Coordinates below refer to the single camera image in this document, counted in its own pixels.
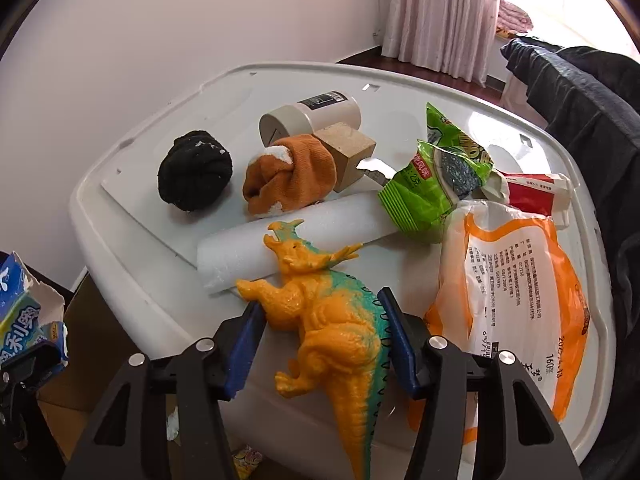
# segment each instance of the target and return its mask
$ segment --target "metal screw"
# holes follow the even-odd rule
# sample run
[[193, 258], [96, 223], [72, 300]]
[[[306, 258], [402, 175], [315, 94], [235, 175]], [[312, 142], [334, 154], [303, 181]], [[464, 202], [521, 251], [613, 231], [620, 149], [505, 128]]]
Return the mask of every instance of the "metal screw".
[[429, 344], [434, 348], [442, 350], [443, 348], [447, 347], [448, 343], [447, 343], [447, 340], [444, 339], [442, 336], [435, 335], [431, 339], [429, 339]]
[[133, 354], [129, 358], [129, 364], [131, 366], [140, 366], [144, 362], [145, 362], [145, 355], [144, 354]]
[[502, 361], [506, 365], [512, 365], [514, 364], [514, 362], [516, 362], [516, 356], [508, 350], [503, 350], [502, 352], [500, 352], [498, 354], [498, 357], [500, 358], [500, 361]]
[[198, 352], [208, 352], [209, 350], [213, 350], [216, 344], [213, 342], [213, 339], [201, 339], [196, 343], [196, 348]]

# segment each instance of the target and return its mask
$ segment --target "wooden cube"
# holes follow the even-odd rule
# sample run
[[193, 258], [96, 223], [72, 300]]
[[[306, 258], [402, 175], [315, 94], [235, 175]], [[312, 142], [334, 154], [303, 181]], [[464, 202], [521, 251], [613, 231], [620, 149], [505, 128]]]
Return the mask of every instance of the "wooden cube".
[[332, 124], [314, 132], [314, 137], [322, 142], [334, 158], [337, 173], [334, 191], [338, 192], [364, 175], [356, 166], [363, 158], [371, 156], [376, 148], [375, 140], [345, 123]]

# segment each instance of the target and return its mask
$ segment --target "dark red floor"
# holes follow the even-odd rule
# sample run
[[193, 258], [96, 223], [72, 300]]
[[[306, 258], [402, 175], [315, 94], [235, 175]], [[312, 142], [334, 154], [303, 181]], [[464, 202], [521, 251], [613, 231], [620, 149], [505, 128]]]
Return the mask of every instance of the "dark red floor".
[[370, 68], [378, 68], [380, 70], [388, 70], [389, 72], [396, 72], [399, 74], [411, 75], [427, 81], [433, 81], [450, 88], [455, 88], [467, 94], [489, 101], [494, 105], [500, 102], [500, 92], [493, 88], [482, 88], [476, 83], [467, 83], [463, 79], [455, 79], [450, 75], [443, 74], [441, 72], [434, 72], [420, 66], [412, 65], [411, 63], [403, 63], [397, 59], [390, 57], [384, 57], [380, 55], [380, 49], [367, 50], [366, 52], [356, 54], [355, 56], [348, 57], [340, 61], [343, 64], [367, 66]]

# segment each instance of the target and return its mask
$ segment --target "orange dinosaur figurine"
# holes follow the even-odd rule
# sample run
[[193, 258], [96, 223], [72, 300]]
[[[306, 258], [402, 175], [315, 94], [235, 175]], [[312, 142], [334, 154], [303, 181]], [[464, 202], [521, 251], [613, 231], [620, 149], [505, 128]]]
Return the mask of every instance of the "orange dinosaur figurine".
[[342, 445], [356, 480], [369, 480], [370, 446], [389, 369], [389, 330], [382, 304], [362, 282], [331, 268], [351, 260], [362, 244], [325, 253], [299, 238], [302, 220], [274, 222], [277, 239], [264, 244], [278, 257], [284, 286], [238, 280], [247, 301], [262, 304], [276, 330], [298, 330], [298, 358], [291, 375], [278, 372], [283, 397], [322, 387], [334, 407]]

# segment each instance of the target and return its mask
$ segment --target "white foam roll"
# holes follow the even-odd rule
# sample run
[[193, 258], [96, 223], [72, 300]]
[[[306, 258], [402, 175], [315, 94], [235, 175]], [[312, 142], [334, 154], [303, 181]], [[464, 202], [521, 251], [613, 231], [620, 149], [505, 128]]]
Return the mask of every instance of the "white foam roll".
[[224, 229], [198, 244], [198, 272], [205, 288], [220, 292], [235, 286], [238, 279], [257, 280], [278, 272], [276, 256], [262, 239], [270, 232], [270, 223], [297, 219], [305, 221], [296, 228], [298, 235], [323, 251], [372, 242], [398, 230], [375, 191]]

